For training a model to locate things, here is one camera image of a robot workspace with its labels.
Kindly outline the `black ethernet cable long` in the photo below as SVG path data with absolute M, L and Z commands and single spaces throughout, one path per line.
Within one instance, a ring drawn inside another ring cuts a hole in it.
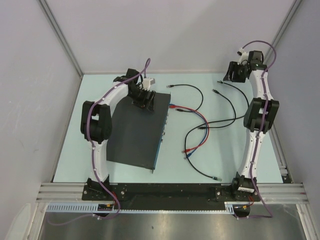
M 236 120 L 238 119 L 241 119 L 243 118 L 244 115 L 242 116 L 239 116 L 239 117 L 234 117 L 234 118 L 229 118 L 229 119 L 223 119 L 223 120 L 214 120 L 214 121 L 209 121 L 208 123 L 202 123 L 198 126 L 195 126 L 194 128 L 192 128 L 191 130 L 189 130 L 189 132 L 186 134 L 185 138 L 184 138 L 184 150 L 182 151 L 182 153 L 185 154 L 185 159 L 188 161 L 188 163 L 192 166 L 192 168 L 194 170 L 196 170 L 198 173 L 200 173 L 201 175 L 209 178 L 209 179 L 212 179 L 212 180 L 215 180 L 215 181 L 218 181 L 218 182 L 221 182 L 222 179 L 219 178 L 219 177 L 216 177 L 216 176 L 209 176 L 207 174 L 204 174 L 203 172 L 201 172 L 200 170 L 198 170 L 190 161 L 189 157 L 197 150 L 198 147 L 196 147 L 194 150 L 192 150 L 190 153 L 185 153 L 185 150 L 186 150 L 186 143 L 187 143 L 187 137 L 189 135 L 189 133 L 191 133 L 193 130 L 195 129 L 198 129 L 198 128 L 202 128 L 202 126 L 204 126 L 203 128 L 204 129 L 207 129 L 207 125 L 208 124 L 213 124 L 213 123 L 221 123 L 221 122 L 228 122 L 228 121 L 231 121 L 231 123 L 228 123 L 227 125 L 222 125 L 222 126 L 214 126 L 214 127 L 211 127 L 212 129 L 219 129 L 219 128 L 225 128 L 225 127 L 228 127 L 230 125 L 232 125 Z

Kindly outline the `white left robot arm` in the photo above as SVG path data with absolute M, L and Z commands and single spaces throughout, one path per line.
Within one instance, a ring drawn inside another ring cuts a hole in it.
M 97 181 L 93 194 L 100 200 L 110 196 L 111 188 L 104 184 L 109 179 L 107 168 L 107 143 L 112 134 L 112 116 L 117 104 L 124 98 L 132 99 L 133 105 L 154 112 L 156 92 L 150 90 L 156 83 L 154 78 L 129 68 L 126 75 L 113 80 L 112 87 L 97 101 L 82 104 L 80 131 L 91 144 L 91 179 Z

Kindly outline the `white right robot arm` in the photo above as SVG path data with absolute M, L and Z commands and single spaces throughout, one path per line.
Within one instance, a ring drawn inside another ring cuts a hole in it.
M 244 83 L 249 80 L 253 98 L 243 117 L 246 143 L 241 165 L 230 186 L 230 195 L 237 201 L 246 201 L 257 191 L 257 165 L 266 133 L 272 128 L 280 103 L 275 100 L 268 84 L 268 66 L 263 52 L 246 52 L 241 48 L 239 60 L 231 61 L 224 81 Z

